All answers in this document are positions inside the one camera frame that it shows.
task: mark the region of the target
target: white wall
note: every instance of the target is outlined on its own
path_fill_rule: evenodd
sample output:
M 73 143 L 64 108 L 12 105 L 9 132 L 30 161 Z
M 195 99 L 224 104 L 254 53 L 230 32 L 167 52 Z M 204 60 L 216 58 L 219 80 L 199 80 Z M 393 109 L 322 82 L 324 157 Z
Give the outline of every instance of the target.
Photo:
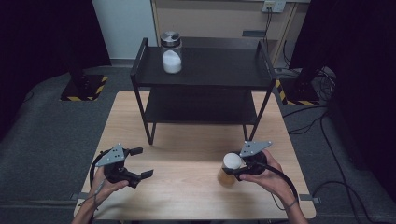
M 157 46 L 150 0 L 93 0 L 110 59 L 133 60 L 143 37 Z

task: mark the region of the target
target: black metal shelf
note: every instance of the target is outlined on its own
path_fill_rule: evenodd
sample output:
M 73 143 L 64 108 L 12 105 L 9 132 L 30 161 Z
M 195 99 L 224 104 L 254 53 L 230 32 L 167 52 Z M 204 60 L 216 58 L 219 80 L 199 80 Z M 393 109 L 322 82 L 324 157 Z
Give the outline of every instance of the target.
M 145 115 L 151 123 L 254 125 L 257 114 L 249 90 L 151 88 Z
M 182 70 L 167 74 L 159 47 L 149 47 L 144 38 L 137 53 L 131 80 L 148 142 L 157 123 L 238 124 L 245 140 L 252 140 L 275 86 L 263 42 L 256 49 L 183 48 L 182 55 Z M 150 88 L 146 108 L 141 87 Z M 258 112 L 252 91 L 267 92 Z M 250 137 L 246 125 L 253 125 Z

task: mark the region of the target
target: cup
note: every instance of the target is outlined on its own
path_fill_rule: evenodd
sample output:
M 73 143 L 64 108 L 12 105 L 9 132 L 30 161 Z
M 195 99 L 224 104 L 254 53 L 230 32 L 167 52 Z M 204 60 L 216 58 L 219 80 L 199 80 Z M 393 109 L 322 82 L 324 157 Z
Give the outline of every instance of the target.
M 223 163 L 218 173 L 218 181 L 224 187 L 230 187 L 235 183 L 235 176 L 227 175 L 222 168 L 238 169 L 242 165 L 241 158 L 235 153 L 228 153 L 223 158 Z

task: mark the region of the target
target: metal frame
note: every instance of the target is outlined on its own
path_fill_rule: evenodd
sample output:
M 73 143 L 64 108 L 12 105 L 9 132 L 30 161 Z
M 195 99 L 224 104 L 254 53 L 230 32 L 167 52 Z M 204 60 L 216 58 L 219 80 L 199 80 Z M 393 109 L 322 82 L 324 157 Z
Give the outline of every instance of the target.
M 144 38 L 142 43 L 141 43 L 140 49 L 139 49 L 139 51 L 137 53 L 137 57 L 136 57 L 136 59 L 134 61 L 134 66 L 133 66 L 132 72 L 131 72 L 131 80 L 132 80 L 132 84 L 133 84 L 133 87 L 134 87 L 134 94 L 136 96 L 136 100 L 137 100 L 137 103 L 138 103 L 138 106 L 139 106 L 140 115 L 142 117 L 143 124 L 144 124 L 144 127 L 145 127 L 146 136 L 148 138 L 148 143 L 150 145 L 152 145 L 153 142 L 154 142 L 154 134 L 155 134 L 155 129 L 157 127 L 157 122 L 152 122 L 152 127 L 151 127 L 151 132 L 150 132 L 149 123 L 148 123 L 148 120 L 147 120 L 146 115 L 145 115 L 145 109 L 144 109 L 143 104 L 142 104 L 142 100 L 141 100 L 140 93 L 139 93 L 139 86 L 138 86 L 137 80 L 136 80 L 136 76 L 138 76 L 138 70 L 139 70 L 140 62 L 141 62 L 142 59 L 144 59 L 144 57 L 145 57 L 145 49 L 148 48 L 148 47 L 149 47 L 148 39 Z M 265 97 L 264 97 L 264 99 L 262 101 L 262 106 L 261 106 L 260 112 L 257 115 L 256 121 L 255 121 L 255 123 L 253 125 L 253 129 L 252 129 L 252 131 L 250 133 L 250 136 L 248 136 L 248 130 L 247 130 L 247 127 L 246 127 L 247 125 L 246 124 L 242 124 L 243 130 L 244 130 L 244 137 L 245 137 L 246 141 L 252 141 L 253 140 L 254 134 L 256 133 L 257 128 L 259 126 L 259 123 L 260 123 L 260 121 L 262 119 L 262 114 L 264 112 L 264 109 L 265 109 L 265 107 L 266 107 L 266 105 L 268 103 L 268 100 L 269 100 L 270 96 L 271 96 L 272 89 L 274 88 L 274 86 L 276 84 L 276 80 L 274 79 L 274 76 L 275 76 L 274 67 L 271 64 L 271 61 L 269 61 L 269 56 L 268 56 L 267 50 L 266 50 L 265 45 L 264 45 L 262 40 L 259 41 L 259 44 L 258 44 L 258 47 L 257 47 L 257 53 L 260 53 L 260 55 L 265 60 L 266 66 L 267 66 L 267 69 L 269 71 L 269 75 L 271 76 L 272 81 L 271 81 L 270 86 L 267 88 Z

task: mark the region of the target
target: black curtain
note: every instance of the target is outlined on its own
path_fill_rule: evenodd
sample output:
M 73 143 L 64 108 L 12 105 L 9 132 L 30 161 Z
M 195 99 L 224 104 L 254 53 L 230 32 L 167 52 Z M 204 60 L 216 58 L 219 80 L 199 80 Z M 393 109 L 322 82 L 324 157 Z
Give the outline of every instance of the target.
M 393 0 L 311 0 L 290 67 L 334 71 L 334 103 L 350 135 L 342 137 L 353 142 L 346 147 L 359 151 L 396 202 L 394 8 Z
M 3 0 L 0 36 L 0 137 L 37 83 L 110 64 L 91 0 Z

